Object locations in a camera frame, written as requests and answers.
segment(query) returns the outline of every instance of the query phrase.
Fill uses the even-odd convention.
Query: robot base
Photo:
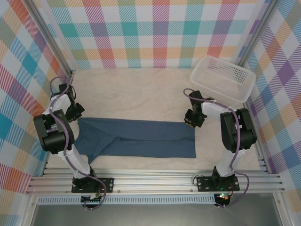
[[[199,192],[237,192],[239,191],[239,183],[236,176],[231,176],[231,181],[220,189],[217,189],[212,177],[197,177],[197,185]]]
[[[96,174],[93,169],[90,169],[90,175],[96,177]],[[114,178],[98,178],[98,179],[105,184],[107,193],[113,192]],[[71,192],[100,194],[104,192],[104,188],[99,182],[88,177],[84,177],[80,179],[73,178]]]

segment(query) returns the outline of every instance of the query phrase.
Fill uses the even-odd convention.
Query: white mesh basket
[[[254,72],[213,56],[204,56],[190,76],[195,90],[229,106],[247,101],[255,80]]]

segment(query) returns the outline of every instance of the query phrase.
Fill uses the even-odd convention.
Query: metal rail
[[[81,195],[39,196],[37,205],[81,205]],[[162,204],[215,204],[213,194],[190,195],[110,195],[103,204],[162,205]]]
[[[64,70],[66,75],[71,76],[72,69],[69,67],[65,57],[63,56],[56,40],[52,36],[47,24],[45,23],[42,15],[40,14],[38,8],[33,3],[32,0],[23,0],[23,4],[26,6],[30,15],[32,16],[34,22],[37,24],[39,31],[42,33],[44,39],[46,40],[47,44],[50,46],[51,50],[53,51],[55,57],[57,58],[58,62],[61,65],[61,68]]]
[[[210,176],[211,170],[117,170],[95,169],[98,177],[114,178],[111,194],[200,194],[192,179],[195,175]],[[283,192],[284,186],[278,174],[263,170],[244,170],[250,178],[249,193]],[[71,193],[72,174],[69,169],[45,169],[42,177],[33,177],[29,195],[74,195]],[[246,189],[246,178],[238,176],[240,191]]]
[[[244,67],[245,64],[247,63],[248,59],[250,58],[257,42],[261,38],[262,34],[264,33],[266,27],[268,26],[269,21],[274,15],[274,12],[278,8],[278,5],[280,4],[281,0],[270,0],[269,5],[267,6],[267,9],[262,16],[262,18],[259,21],[259,24],[257,28],[255,29],[255,32],[251,38],[250,43],[246,47],[239,63],[238,66]]]

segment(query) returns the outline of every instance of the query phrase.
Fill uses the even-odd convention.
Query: metal floor
[[[280,226],[273,194],[247,194],[237,205],[38,205],[32,226]]]

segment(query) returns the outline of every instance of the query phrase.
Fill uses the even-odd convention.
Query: folded cloth
[[[195,158],[194,128],[184,122],[80,118],[75,146],[91,163],[99,155]]]

